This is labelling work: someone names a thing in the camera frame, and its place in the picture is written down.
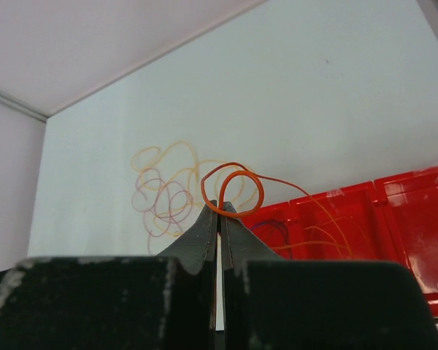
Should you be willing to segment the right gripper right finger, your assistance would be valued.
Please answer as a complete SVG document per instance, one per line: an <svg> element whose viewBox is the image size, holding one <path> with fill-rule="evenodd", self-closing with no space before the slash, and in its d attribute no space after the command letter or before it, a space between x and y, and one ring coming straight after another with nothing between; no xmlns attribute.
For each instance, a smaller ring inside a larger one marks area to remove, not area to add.
<svg viewBox="0 0 438 350"><path fill-rule="evenodd" d="M412 274L381 260L287 260L220 216L227 349L438 349Z"/></svg>

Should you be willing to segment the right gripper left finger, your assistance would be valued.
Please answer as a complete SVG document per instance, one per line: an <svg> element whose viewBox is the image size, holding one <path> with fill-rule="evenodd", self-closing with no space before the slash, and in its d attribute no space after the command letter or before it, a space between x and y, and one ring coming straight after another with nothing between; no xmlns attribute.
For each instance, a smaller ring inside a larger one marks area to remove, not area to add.
<svg viewBox="0 0 438 350"><path fill-rule="evenodd" d="M212 349L218 217L155 256L35 257L0 283L0 349Z"/></svg>

